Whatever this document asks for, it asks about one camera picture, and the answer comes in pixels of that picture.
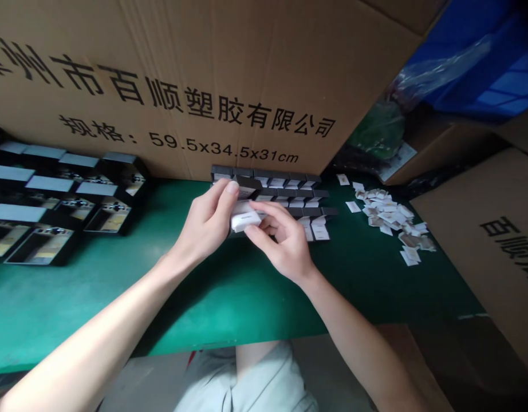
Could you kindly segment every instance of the hand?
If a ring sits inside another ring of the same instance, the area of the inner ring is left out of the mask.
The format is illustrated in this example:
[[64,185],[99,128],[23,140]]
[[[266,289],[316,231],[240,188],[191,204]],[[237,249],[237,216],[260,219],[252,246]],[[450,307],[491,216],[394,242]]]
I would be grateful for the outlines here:
[[196,197],[169,255],[197,265],[218,249],[230,231],[230,215],[238,196],[237,182],[220,179],[205,194]]
[[[279,203],[252,201],[250,205],[268,216],[259,227],[247,227],[247,237],[266,254],[279,273],[300,286],[304,279],[316,272],[304,227]],[[270,235],[275,236],[277,243]]]

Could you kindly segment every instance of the finger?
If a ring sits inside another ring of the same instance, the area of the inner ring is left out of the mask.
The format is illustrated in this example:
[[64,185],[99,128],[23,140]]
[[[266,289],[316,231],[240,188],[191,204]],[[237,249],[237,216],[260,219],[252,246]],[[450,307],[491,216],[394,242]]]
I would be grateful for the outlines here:
[[220,219],[227,219],[229,221],[231,211],[234,209],[235,202],[237,201],[238,196],[239,183],[231,180],[226,185],[218,199],[218,205],[216,206],[216,212],[214,213],[214,216]]
[[289,212],[278,203],[251,201],[250,205],[253,209],[262,210],[268,216],[274,217],[280,225],[285,226],[288,229],[293,229],[297,225],[297,221],[294,220]]
[[214,185],[212,185],[212,187],[207,190],[207,192],[201,195],[201,197],[205,199],[205,203],[209,207],[212,207],[212,210],[216,209],[216,206],[218,205],[218,199],[220,199],[220,195],[229,182],[231,182],[229,179],[220,179]]
[[277,234],[277,229],[272,227],[272,226],[268,226],[267,228],[264,228],[262,229],[263,232],[265,234],[267,234],[268,236],[275,236]]
[[278,228],[281,226],[279,222],[274,217],[266,216],[264,219],[262,219],[262,223],[260,223],[260,229],[264,229],[268,226],[272,226],[274,228]]
[[279,247],[269,235],[267,235],[262,229],[255,225],[250,225],[245,228],[245,234],[262,252],[270,258],[272,254]]

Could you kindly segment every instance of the green tabletop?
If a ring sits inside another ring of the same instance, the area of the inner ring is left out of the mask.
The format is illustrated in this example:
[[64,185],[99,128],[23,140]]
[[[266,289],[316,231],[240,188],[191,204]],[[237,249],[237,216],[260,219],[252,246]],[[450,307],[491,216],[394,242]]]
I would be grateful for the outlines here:
[[[325,204],[331,241],[314,242],[317,267],[371,322],[433,322],[483,312],[442,250],[407,267],[397,237],[350,213],[351,187],[334,175]],[[376,187],[362,178],[366,188]],[[175,242],[191,200],[208,183],[155,185],[126,237],[84,236],[64,267],[0,264],[0,373],[32,368],[143,276]],[[135,355],[317,335],[326,331],[297,286],[278,274],[248,239],[230,239],[174,292]]]

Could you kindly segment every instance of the right hand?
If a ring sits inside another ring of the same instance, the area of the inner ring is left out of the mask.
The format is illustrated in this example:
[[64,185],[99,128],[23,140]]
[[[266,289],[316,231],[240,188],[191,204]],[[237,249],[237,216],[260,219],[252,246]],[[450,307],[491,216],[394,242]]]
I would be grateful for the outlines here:
[[[267,216],[259,227],[248,226],[245,234],[266,254],[279,273],[300,285],[316,270],[304,227],[279,203],[252,201],[250,205]],[[270,236],[275,236],[277,243]]]

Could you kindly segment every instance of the cardboard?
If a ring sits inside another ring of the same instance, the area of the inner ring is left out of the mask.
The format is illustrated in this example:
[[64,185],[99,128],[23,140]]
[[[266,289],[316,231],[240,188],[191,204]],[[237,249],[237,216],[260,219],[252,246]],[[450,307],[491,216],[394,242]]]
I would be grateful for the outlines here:
[[0,0],[0,126],[156,177],[319,174],[443,5]]
[[477,122],[434,114],[426,120],[408,121],[405,142],[415,152],[400,150],[398,167],[391,177],[382,175],[386,185],[408,184],[415,177],[436,168],[455,164],[491,141],[488,127]]
[[528,110],[494,131],[518,149],[528,153]]
[[528,367],[528,155],[504,150],[411,203]]

